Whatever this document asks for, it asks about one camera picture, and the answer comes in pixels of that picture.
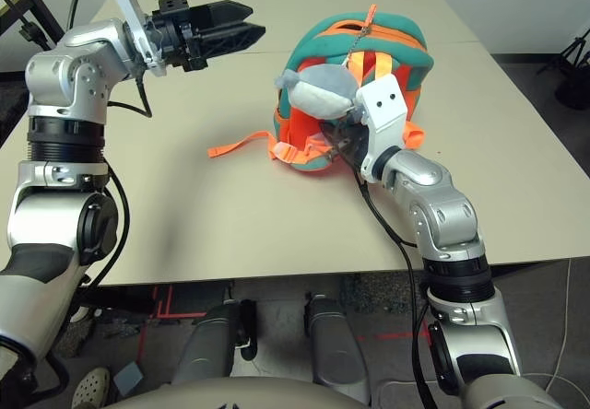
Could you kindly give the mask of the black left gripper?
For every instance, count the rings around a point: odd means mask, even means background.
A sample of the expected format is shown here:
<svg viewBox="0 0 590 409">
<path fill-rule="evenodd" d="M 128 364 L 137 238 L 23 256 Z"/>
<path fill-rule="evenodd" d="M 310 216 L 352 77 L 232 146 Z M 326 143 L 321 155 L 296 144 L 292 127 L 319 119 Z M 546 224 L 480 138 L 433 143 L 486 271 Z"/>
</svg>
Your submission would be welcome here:
<svg viewBox="0 0 590 409">
<path fill-rule="evenodd" d="M 151 22 L 165 63 L 191 72 L 207 68 L 205 57 L 240 52 L 257 43 L 266 28 L 242 22 L 253 12 L 231 0 L 201 6 L 189 6 L 187 0 L 159 0 Z"/>
</svg>

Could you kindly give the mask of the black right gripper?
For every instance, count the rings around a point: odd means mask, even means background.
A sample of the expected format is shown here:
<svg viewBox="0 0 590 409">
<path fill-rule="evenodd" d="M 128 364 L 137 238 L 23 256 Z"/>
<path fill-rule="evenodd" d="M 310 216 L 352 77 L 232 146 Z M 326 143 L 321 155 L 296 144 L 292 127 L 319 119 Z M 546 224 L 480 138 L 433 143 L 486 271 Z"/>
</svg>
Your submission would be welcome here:
<svg viewBox="0 0 590 409">
<path fill-rule="evenodd" d="M 326 160 L 345 160 L 352 168 L 360 169 L 367 155 L 369 144 L 369 129 L 361 123 L 330 123 L 321 122 L 320 129 L 328 140 L 338 140 L 332 143 L 324 152 Z"/>
</svg>

